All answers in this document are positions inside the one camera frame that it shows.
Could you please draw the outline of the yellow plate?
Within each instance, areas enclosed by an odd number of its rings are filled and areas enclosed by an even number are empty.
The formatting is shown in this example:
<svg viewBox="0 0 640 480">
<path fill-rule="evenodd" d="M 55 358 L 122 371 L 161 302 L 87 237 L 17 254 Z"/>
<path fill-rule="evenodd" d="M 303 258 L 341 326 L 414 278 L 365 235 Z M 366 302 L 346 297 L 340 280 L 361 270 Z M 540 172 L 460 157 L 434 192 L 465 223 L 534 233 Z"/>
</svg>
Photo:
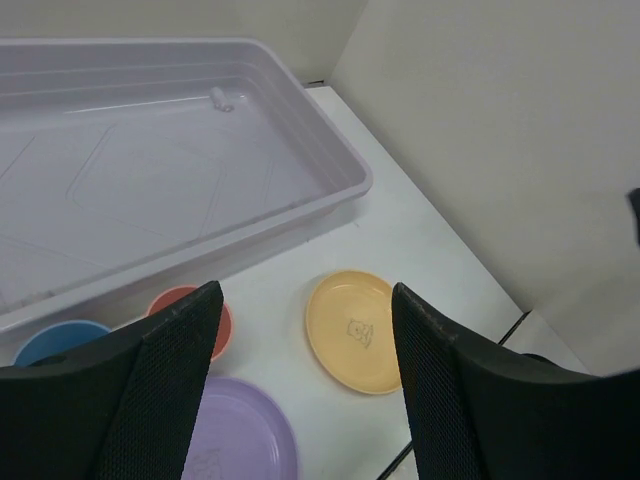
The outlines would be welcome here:
<svg viewBox="0 0 640 480">
<path fill-rule="evenodd" d="M 391 296 L 385 280 L 342 270 L 319 281 L 306 306 L 307 338 L 317 360 L 339 383 L 363 394 L 401 388 Z"/>
</svg>

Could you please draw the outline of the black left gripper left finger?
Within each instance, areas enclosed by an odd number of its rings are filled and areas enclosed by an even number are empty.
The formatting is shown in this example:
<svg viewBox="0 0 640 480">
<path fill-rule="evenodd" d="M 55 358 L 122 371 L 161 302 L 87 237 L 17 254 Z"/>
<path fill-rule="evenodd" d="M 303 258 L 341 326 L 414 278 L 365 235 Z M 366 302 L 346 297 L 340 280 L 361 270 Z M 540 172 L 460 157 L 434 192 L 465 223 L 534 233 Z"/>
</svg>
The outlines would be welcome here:
<svg viewBox="0 0 640 480">
<path fill-rule="evenodd" d="M 210 281 L 97 340 L 2 368 L 2 478 L 180 478 L 223 303 Z"/>
</svg>

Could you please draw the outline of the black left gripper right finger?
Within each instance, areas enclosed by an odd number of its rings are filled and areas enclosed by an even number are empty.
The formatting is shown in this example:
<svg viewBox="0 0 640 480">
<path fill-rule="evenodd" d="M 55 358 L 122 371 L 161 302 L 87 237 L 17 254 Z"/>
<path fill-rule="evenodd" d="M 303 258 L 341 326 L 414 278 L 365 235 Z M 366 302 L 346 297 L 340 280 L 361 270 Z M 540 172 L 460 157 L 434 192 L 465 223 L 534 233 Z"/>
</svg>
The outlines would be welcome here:
<svg viewBox="0 0 640 480">
<path fill-rule="evenodd" d="M 598 377 L 513 352 L 404 284 L 392 323 L 422 479 L 635 479 L 639 374 Z"/>
</svg>

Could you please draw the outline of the purple plate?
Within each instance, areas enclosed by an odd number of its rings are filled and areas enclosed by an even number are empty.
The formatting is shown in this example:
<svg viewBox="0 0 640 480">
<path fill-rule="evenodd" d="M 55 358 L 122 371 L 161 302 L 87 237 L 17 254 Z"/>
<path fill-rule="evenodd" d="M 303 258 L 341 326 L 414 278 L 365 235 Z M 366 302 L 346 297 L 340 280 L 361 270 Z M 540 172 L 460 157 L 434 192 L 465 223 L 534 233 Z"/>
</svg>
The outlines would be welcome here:
<svg viewBox="0 0 640 480">
<path fill-rule="evenodd" d="M 297 479 L 298 448 L 279 406 L 255 385 L 207 378 L 182 477 Z"/>
</svg>

